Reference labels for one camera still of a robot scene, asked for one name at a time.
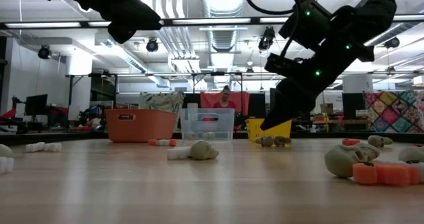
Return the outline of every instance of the white column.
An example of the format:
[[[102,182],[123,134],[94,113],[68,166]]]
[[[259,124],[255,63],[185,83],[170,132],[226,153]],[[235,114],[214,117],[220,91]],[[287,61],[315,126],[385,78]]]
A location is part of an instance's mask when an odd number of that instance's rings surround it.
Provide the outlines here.
[[[88,54],[74,54],[66,58],[67,75],[86,75],[91,73],[92,67],[93,58]],[[74,83],[76,84],[72,88],[71,104],[77,105],[79,110],[83,111],[89,108],[90,104],[91,78],[80,79],[76,77]]]
[[[352,75],[343,77],[343,93],[373,92],[372,75]]]

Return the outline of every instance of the orange basket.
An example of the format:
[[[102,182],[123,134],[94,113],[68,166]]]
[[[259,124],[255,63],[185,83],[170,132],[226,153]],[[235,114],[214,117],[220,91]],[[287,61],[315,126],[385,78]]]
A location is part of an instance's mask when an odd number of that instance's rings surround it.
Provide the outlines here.
[[[176,114],[157,109],[107,109],[109,139],[113,142],[148,142],[171,139]]]

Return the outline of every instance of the woman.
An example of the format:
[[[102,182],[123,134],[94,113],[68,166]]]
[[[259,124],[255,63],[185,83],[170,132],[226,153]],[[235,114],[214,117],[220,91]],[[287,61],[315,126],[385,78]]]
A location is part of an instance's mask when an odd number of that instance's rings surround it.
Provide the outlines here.
[[[221,92],[221,99],[213,105],[213,108],[232,108],[236,109],[236,103],[229,100],[231,90],[226,85]]]

